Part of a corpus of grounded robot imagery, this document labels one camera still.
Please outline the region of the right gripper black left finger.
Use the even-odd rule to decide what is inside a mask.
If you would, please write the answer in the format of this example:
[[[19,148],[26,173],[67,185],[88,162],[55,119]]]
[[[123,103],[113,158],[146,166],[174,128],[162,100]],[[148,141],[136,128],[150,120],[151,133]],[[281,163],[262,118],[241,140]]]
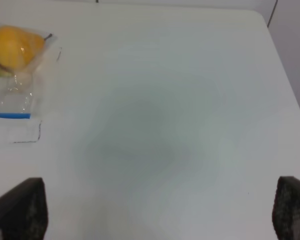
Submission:
[[[28,178],[0,197],[0,240],[43,240],[48,224],[41,177]]]

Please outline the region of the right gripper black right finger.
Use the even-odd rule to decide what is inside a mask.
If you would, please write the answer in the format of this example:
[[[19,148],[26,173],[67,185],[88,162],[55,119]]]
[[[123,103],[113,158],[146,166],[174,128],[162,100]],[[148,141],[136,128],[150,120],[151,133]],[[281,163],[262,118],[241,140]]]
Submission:
[[[281,176],[272,209],[272,225],[279,240],[300,240],[300,180]]]

